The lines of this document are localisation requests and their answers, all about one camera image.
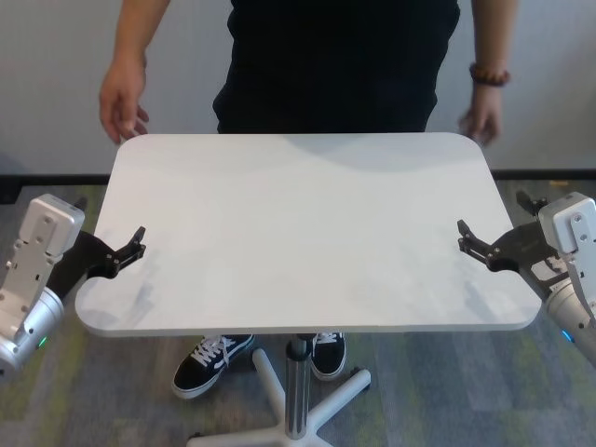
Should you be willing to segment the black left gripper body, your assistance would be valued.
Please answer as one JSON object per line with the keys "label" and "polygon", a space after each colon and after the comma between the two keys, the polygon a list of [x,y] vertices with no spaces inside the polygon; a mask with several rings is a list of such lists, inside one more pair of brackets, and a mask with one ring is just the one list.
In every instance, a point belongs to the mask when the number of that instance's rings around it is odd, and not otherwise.
{"label": "black left gripper body", "polygon": [[98,237],[82,231],[74,245],[56,263],[46,288],[60,299],[77,291],[89,278],[111,278],[115,250]]}

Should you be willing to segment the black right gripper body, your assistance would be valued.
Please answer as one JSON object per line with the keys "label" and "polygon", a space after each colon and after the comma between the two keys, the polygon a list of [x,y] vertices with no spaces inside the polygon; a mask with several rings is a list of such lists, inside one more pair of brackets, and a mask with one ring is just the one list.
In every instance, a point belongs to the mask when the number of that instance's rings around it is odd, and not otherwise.
{"label": "black right gripper body", "polygon": [[535,293],[551,293],[551,288],[569,278],[566,271],[540,279],[532,270],[535,264],[556,257],[557,252],[546,242],[539,222],[526,223],[507,231],[486,253],[485,264],[492,272],[512,271]]}

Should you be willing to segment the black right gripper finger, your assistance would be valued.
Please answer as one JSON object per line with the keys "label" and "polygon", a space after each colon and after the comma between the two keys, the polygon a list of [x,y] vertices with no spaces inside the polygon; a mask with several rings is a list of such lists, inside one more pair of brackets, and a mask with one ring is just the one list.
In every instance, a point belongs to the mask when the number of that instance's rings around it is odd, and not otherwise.
{"label": "black right gripper finger", "polygon": [[524,211],[534,217],[546,206],[546,199],[544,197],[531,197],[523,190],[516,192],[516,201]]}
{"label": "black right gripper finger", "polygon": [[457,222],[457,229],[459,250],[489,267],[494,258],[492,246],[477,238],[464,220]]}

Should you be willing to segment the person's left hand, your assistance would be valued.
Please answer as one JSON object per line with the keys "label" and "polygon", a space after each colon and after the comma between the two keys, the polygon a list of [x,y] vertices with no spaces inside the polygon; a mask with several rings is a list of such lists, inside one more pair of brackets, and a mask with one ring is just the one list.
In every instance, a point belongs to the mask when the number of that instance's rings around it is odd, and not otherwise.
{"label": "person's left hand", "polygon": [[502,131],[501,89],[474,84],[470,104],[459,120],[459,131],[480,146],[493,143]]}

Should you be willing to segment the person's right hand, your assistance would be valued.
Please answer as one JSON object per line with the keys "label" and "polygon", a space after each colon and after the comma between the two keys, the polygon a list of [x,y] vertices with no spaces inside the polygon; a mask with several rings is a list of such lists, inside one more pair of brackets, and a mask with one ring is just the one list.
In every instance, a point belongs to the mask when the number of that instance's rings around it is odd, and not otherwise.
{"label": "person's right hand", "polygon": [[99,94],[100,121],[114,144],[147,133],[149,115],[140,105],[145,81],[145,61],[138,58],[116,58],[105,74]]}

